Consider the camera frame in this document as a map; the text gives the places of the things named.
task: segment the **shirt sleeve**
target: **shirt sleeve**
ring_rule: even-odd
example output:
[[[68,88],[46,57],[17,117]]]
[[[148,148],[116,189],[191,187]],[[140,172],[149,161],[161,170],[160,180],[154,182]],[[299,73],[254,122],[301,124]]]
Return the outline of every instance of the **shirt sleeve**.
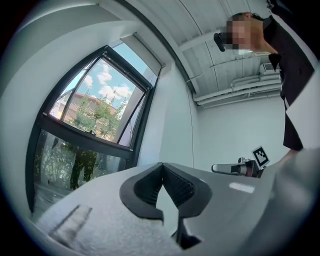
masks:
[[[283,145],[291,150],[300,151],[303,149],[299,135],[287,114],[285,114]]]

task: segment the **air conditioning unit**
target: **air conditioning unit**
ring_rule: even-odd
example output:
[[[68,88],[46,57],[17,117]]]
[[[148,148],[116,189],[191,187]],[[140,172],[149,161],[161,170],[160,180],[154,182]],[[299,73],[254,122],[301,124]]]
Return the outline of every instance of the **air conditioning unit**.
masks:
[[[275,75],[280,73],[280,67],[279,65],[276,66],[276,69],[274,70],[274,67],[271,63],[265,63],[261,64],[259,68],[259,74],[260,76],[268,76],[268,75]]]

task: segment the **person's ear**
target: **person's ear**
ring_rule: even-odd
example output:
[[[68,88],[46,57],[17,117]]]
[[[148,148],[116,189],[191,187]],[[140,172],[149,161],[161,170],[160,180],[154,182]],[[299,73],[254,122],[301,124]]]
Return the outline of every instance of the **person's ear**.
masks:
[[[246,18],[252,18],[252,17],[253,17],[253,15],[252,15],[251,12],[244,12],[242,15],[243,15],[244,17],[246,17]]]

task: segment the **black shirt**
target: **black shirt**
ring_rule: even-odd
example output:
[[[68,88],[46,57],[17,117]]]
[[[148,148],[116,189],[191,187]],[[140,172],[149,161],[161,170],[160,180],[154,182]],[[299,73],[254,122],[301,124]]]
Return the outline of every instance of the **black shirt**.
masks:
[[[269,60],[274,68],[279,64],[282,79],[281,98],[287,110],[306,86],[314,68],[296,41],[272,16],[263,21],[263,27],[265,41],[278,52],[278,54],[270,54]],[[283,145],[296,151],[303,148],[299,135],[287,114],[285,114]]]

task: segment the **shirt collar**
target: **shirt collar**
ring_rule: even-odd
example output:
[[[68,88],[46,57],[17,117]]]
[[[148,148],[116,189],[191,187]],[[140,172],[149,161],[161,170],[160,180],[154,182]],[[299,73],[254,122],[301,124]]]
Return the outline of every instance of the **shirt collar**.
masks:
[[[263,20],[263,37],[264,37],[264,40],[270,45],[276,29],[277,29],[277,22],[274,20],[272,16],[269,16],[268,18],[265,18]],[[274,71],[276,71],[276,68],[281,60],[281,55],[278,53],[272,53],[272,54],[269,54],[268,57],[269,57],[270,63],[274,68]]]

